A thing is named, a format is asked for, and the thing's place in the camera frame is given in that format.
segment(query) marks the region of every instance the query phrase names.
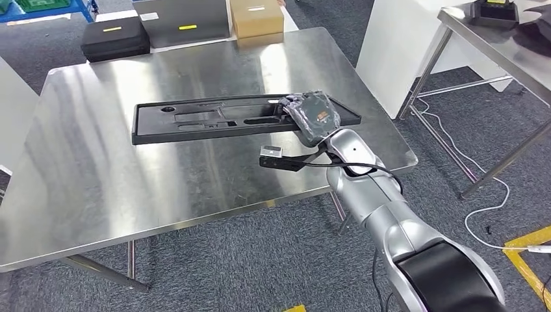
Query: gray box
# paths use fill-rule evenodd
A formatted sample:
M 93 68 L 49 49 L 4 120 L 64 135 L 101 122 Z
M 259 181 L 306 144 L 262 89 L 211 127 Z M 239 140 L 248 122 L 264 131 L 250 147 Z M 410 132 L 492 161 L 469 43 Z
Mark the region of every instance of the gray box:
M 225 0 L 142 0 L 133 5 L 153 47 L 229 37 Z

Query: black case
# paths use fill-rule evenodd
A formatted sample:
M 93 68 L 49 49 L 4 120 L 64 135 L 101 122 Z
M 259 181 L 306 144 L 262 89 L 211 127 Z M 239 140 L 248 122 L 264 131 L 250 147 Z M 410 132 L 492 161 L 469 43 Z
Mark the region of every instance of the black case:
M 81 50 L 90 62 L 148 54 L 149 36 L 138 16 L 91 23 L 84 30 Z
M 470 5 L 469 23 L 471 25 L 496 27 L 507 30 L 519 25 L 519 11 L 517 5 L 508 3 L 499 5 L 487 3 L 487 0 L 477 0 Z

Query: white label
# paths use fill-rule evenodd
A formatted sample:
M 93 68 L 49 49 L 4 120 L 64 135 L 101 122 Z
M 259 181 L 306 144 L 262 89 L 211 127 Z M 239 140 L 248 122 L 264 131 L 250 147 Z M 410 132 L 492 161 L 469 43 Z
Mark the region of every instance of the white label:
M 249 11 L 262 11 L 264 9 L 265 8 L 264 8 L 263 5 L 261 5 L 261 6 L 251 6 L 250 8 L 247 8 L 247 10 L 249 10 Z
M 147 13 L 147 14 L 140 14 L 140 18 L 142 19 L 142 21 L 158 20 L 159 15 L 156 12 Z

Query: green crate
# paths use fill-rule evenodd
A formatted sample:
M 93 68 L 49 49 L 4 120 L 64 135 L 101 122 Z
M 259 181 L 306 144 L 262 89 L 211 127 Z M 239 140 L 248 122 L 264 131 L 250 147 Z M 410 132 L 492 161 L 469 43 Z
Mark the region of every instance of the green crate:
M 25 12 L 64 8 L 71 5 L 71 0 L 16 0 L 16 2 Z
M 12 0 L 0 0 L 0 14 L 8 12 L 8 8 L 10 7 L 11 2 Z

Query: stainless steel table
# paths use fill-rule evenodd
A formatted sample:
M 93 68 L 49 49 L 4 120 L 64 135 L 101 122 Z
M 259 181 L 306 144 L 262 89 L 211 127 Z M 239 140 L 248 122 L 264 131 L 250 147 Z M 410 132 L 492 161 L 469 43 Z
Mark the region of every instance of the stainless steel table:
M 523 12 L 524 10 L 527 8 L 551 4 L 551 0 L 523 0 L 515 1 L 515 3 L 519 8 L 520 22 L 525 23 L 527 21 L 535 20 L 540 14 L 534 12 Z M 410 111 L 417 118 L 419 118 L 422 124 L 436 138 L 437 142 L 472 181 L 473 184 L 461 194 L 461 197 L 463 198 L 471 195 L 474 191 L 491 181 L 493 177 L 499 174 L 503 169 L 507 168 L 507 166 L 509 166 L 515 159 L 522 155 L 526 149 L 536 143 L 538 138 L 551 129 L 551 120 L 549 120 L 534 131 L 534 133 L 526 138 L 526 140 L 517 146 L 513 151 L 509 152 L 486 174 L 484 174 L 481 178 L 477 178 L 476 175 L 472 173 L 472 171 L 470 171 L 470 169 L 464 164 L 457 153 L 430 125 L 425 117 L 423 117 L 423 115 L 415 109 L 413 104 L 418 98 L 442 94 L 472 86 L 484 85 L 487 83 L 494 83 L 506 79 L 515 79 L 529 91 L 534 93 L 539 99 L 544 101 L 548 106 L 551 104 L 551 58 L 534 53 L 529 49 L 518 45 L 518 43 L 516 43 L 513 39 L 513 36 L 518 35 L 516 31 L 504 31 L 496 28 L 470 25 L 469 12 L 470 3 L 456 7 L 443 8 L 440 11 L 438 19 L 442 22 L 444 31 L 441 33 L 439 44 L 435 48 L 421 78 L 412 91 L 408 102 L 402 107 L 402 111 L 400 113 L 400 118 L 404 118 L 405 114 Z M 459 35 L 472 44 L 485 56 L 494 61 L 499 67 L 508 72 L 509 75 L 422 93 L 421 90 L 424 83 L 432 72 L 432 69 L 436 65 L 453 33 Z
M 293 133 L 133 146 L 136 104 L 321 89 L 363 116 L 396 172 L 415 154 L 323 28 L 240 49 L 221 42 L 52 70 L 0 208 L 0 272 L 54 259 L 147 290 L 133 240 L 329 191 L 326 171 L 258 165 L 260 146 L 312 152 Z M 129 242 L 124 276 L 81 255 Z

